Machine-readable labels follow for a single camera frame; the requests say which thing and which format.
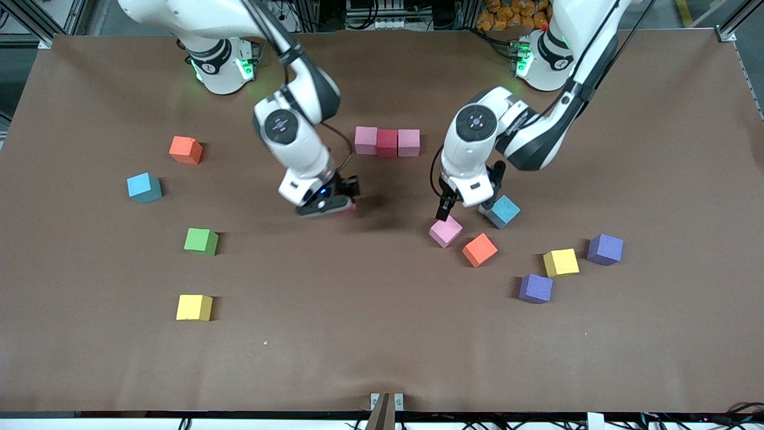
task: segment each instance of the gray floor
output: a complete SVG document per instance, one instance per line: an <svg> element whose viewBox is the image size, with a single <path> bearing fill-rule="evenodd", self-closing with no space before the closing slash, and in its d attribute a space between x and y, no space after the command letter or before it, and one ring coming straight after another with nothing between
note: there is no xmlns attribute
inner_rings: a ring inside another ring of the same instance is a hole
<svg viewBox="0 0 764 430"><path fill-rule="evenodd" d="M701 23L711 26L720 23L742 0L721 0L724 5ZM631 28L647 7L649 1L630 8L620 23L621 28ZM674 0L656 0L642 28L683 28L678 3ZM692 20L709 10L710 0L686 0ZM89 20L89 34L119 36L169 34L167 31L138 24L128 18L116 0L101 0ZM764 94L764 50L757 43L764 40L764 7L759 8L736 31L740 56L745 64L753 89ZM21 97L36 50L0 50L0 111L13 115Z"/></svg>

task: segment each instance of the table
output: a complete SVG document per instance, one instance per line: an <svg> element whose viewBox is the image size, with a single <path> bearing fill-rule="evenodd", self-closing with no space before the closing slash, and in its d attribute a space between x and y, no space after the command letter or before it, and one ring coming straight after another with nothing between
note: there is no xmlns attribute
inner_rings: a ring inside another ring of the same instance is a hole
<svg viewBox="0 0 764 430"><path fill-rule="evenodd" d="M506 230L458 207L440 249L427 172L453 115L503 85L466 33L301 37L334 77L331 120L422 129L418 158L357 156L349 216L301 220L251 108L281 80L215 96L169 37L60 37L37 57L0 153L0 409L351 410L371 392L411 410L706 411L764 397L764 125L732 44L712 30L641 31L540 172L508 170ZM337 159L345 147L319 133ZM176 163L173 135L205 146ZM130 201L149 171L165 197ZM219 255L183 251L188 227ZM500 252L469 266L480 233ZM552 302L516 298L550 249L626 240L581 261ZM175 321L178 295L214 321Z"/></svg>

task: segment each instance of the light blue cube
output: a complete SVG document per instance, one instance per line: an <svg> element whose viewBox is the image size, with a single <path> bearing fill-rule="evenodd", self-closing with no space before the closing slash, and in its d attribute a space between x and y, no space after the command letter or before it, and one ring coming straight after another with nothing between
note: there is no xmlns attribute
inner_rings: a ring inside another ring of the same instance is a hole
<svg viewBox="0 0 764 430"><path fill-rule="evenodd" d="M503 229L518 213L520 213L520 208L507 196L501 196L494 203L494 207L485 213L485 216L497 227Z"/></svg>
<svg viewBox="0 0 764 430"><path fill-rule="evenodd" d="M159 180L148 173L128 179L128 196L138 203L148 203L162 197Z"/></svg>

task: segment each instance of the wooden block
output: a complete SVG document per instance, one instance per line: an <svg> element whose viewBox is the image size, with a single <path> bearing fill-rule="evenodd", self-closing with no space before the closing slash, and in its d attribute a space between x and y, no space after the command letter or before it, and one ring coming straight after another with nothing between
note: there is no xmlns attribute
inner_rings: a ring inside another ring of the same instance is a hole
<svg viewBox="0 0 764 430"><path fill-rule="evenodd" d="M501 196L494 203L494 207L485 213L485 216L497 227L503 229L518 213L520 208L507 196Z"/></svg>
<svg viewBox="0 0 764 430"><path fill-rule="evenodd" d="M377 130L377 157L396 158L398 156L398 131Z"/></svg>
<svg viewBox="0 0 764 430"><path fill-rule="evenodd" d="M128 196L138 203L145 204L162 197L159 179L149 173L142 173L128 179Z"/></svg>
<svg viewBox="0 0 764 430"><path fill-rule="evenodd" d="M437 220L430 227L430 236L443 248L450 245L460 232L461 224L451 218L451 215L445 221Z"/></svg>
<svg viewBox="0 0 764 430"><path fill-rule="evenodd" d="M552 300L552 280L533 273L526 275L520 284L520 299L542 304Z"/></svg>
<svg viewBox="0 0 764 430"><path fill-rule="evenodd" d="M398 130L398 156L419 157L419 130Z"/></svg>
<svg viewBox="0 0 764 430"><path fill-rule="evenodd" d="M178 321L209 321L211 313L212 297L201 294L183 294L178 299L178 312L175 319Z"/></svg>
<svg viewBox="0 0 764 430"><path fill-rule="evenodd" d="M621 260L623 239L601 234L589 243L586 259L601 265L613 265Z"/></svg>
<svg viewBox="0 0 764 430"><path fill-rule="evenodd" d="M377 127L355 128L355 153L359 155L377 154Z"/></svg>
<svg viewBox="0 0 764 430"><path fill-rule="evenodd" d="M485 233L474 238L472 242L468 243L462 252L470 260L472 267L478 267L488 260L493 254L498 252L496 246L488 239Z"/></svg>
<svg viewBox="0 0 764 430"><path fill-rule="evenodd" d="M202 160L202 146L194 138L173 137L170 155L179 163L197 165Z"/></svg>
<svg viewBox="0 0 764 430"><path fill-rule="evenodd" d="M544 254L546 275L549 278L575 275L578 273L578 261L573 249L560 249Z"/></svg>
<svg viewBox="0 0 764 430"><path fill-rule="evenodd" d="M191 228L183 248L192 254L214 256L218 248L218 235L211 230Z"/></svg>

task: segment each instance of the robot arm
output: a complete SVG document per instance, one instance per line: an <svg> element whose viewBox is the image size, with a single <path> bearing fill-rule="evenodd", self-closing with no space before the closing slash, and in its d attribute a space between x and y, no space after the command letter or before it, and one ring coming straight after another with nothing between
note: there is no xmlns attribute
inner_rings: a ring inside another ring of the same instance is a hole
<svg viewBox="0 0 764 430"><path fill-rule="evenodd" d="M618 22L632 2L639 0L558 0L547 31L528 36L530 52L518 74L543 90L563 86L548 116L503 87L477 94L459 110L441 155L438 219L444 220L457 200L465 207L492 208L504 171L501 161L485 165L493 149L519 170L549 164L604 78L618 48Z"/></svg>
<svg viewBox="0 0 764 430"><path fill-rule="evenodd" d="M188 51L197 77L217 94L233 93L252 79L242 66L254 36L268 41L296 77L254 107L258 136L286 168L279 193L311 217L350 208L358 182L343 180L313 128L339 108L339 90L261 0L119 0L135 21L167 28Z"/></svg>

